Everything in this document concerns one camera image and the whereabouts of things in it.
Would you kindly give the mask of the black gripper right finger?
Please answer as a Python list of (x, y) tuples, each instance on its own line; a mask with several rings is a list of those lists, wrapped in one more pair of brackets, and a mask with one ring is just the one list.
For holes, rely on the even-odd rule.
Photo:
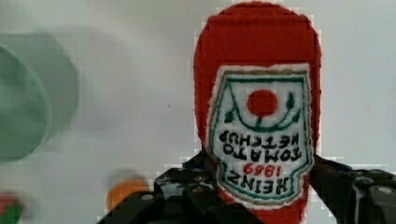
[(396, 224), (395, 175), (314, 156), (311, 187), (337, 224)]

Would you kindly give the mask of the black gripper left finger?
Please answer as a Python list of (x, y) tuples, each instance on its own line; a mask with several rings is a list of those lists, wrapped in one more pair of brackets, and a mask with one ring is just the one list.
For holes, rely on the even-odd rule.
[(214, 163), (200, 151), (180, 168), (158, 176), (153, 190), (127, 194), (97, 224), (259, 224), (259, 220), (244, 205), (220, 198)]

